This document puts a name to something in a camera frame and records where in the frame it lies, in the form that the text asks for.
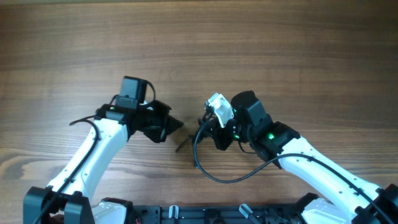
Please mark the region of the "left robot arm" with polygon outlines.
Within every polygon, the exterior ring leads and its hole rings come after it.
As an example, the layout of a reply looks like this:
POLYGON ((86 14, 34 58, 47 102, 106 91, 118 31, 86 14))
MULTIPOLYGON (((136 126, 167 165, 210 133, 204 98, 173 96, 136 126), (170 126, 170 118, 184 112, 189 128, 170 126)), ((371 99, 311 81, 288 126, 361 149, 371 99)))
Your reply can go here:
POLYGON ((45 188, 31 187, 23 201, 24 223, 141 223, 133 203, 104 198, 91 200, 113 157, 137 131, 154 143, 164 142, 183 126, 170 106, 145 101, 151 82, 125 76, 119 94, 95 114, 81 118, 91 129, 65 168, 45 188))

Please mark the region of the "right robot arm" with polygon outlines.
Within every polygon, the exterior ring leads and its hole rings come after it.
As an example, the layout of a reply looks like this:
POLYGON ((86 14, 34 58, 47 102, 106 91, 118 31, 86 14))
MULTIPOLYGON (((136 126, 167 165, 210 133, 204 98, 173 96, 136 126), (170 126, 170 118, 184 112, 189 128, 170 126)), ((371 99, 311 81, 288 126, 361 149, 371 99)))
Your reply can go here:
POLYGON ((212 138, 220 150, 236 141, 248 143, 266 164, 275 164, 311 185, 295 214, 305 223, 397 223, 397 186, 385 189, 348 172, 299 132, 273 121, 253 91, 228 101, 215 93, 205 103, 199 136, 212 138))

